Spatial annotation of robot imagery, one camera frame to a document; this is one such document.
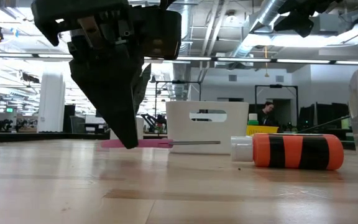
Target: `black stripe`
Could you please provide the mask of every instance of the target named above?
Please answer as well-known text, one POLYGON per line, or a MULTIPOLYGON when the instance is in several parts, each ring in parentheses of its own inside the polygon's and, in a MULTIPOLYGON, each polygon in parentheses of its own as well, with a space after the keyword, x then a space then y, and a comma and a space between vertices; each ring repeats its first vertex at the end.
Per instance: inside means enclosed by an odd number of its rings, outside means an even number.
POLYGON ((270 163, 269 167, 285 168, 285 149, 283 136, 269 134, 270 163))
POLYGON ((328 142, 324 136, 303 136, 299 169, 326 169, 329 162, 328 142))

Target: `white panel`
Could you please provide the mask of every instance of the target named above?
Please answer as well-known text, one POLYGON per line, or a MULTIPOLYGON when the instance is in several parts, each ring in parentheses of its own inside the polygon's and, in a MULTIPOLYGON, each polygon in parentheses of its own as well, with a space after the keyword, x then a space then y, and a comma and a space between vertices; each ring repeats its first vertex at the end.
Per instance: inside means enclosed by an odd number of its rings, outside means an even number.
POLYGON ((63 131, 65 81, 59 67, 47 66, 41 81, 37 132, 63 131))

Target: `ceiling light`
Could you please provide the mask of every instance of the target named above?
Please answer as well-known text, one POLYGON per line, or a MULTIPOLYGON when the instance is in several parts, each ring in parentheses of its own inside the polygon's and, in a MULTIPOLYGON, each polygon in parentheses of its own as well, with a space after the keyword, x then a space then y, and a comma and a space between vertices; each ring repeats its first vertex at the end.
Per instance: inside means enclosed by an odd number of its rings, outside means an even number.
POLYGON ((298 59, 277 59, 280 63, 329 63, 329 60, 298 60, 298 59))
POLYGON ((217 58, 220 62, 271 62, 268 58, 217 58))
POLYGON ((241 44, 244 47, 253 47, 257 45, 269 46, 272 44, 272 39, 268 35, 248 34, 241 44))
MULTIPOLYGON (((289 16, 289 15, 290 15, 290 12, 286 12, 286 13, 281 14, 280 16, 289 16)), ((320 15, 320 13, 314 12, 312 17, 318 17, 319 15, 320 15)))
POLYGON ((337 61, 337 65, 358 65, 358 61, 337 61))
POLYGON ((194 60, 194 61, 209 61, 211 57, 181 57, 179 56, 177 60, 194 60))

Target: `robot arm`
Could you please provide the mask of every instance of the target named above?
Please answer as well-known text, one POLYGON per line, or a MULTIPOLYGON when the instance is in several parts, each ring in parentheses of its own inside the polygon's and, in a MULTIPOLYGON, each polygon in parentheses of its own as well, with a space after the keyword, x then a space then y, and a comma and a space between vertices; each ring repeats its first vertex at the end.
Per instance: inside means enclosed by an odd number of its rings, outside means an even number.
POLYGON ((128 149, 138 144, 135 116, 143 99, 134 95, 146 88, 144 57, 178 57, 181 15, 166 10, 172 2, 132 7, 127 0, 35 0, 31 7, 52 45, 59 44, 59 33, 71 31, 71 77, 128 149))

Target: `pink object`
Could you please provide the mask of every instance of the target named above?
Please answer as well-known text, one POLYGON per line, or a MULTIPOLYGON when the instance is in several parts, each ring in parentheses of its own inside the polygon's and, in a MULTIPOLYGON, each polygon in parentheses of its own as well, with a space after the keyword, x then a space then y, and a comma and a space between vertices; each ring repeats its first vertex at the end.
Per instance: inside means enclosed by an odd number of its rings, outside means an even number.
MULTIPOLYGON (((143 139, 139 140, 139 145, 137 147, 159 147, 170 149, 173 147, 172 139, 143 139)), ((120 148, 124 147, 124 145, 118 139, 114 140, 105 140, 101 142, 102 148, 120 148)))

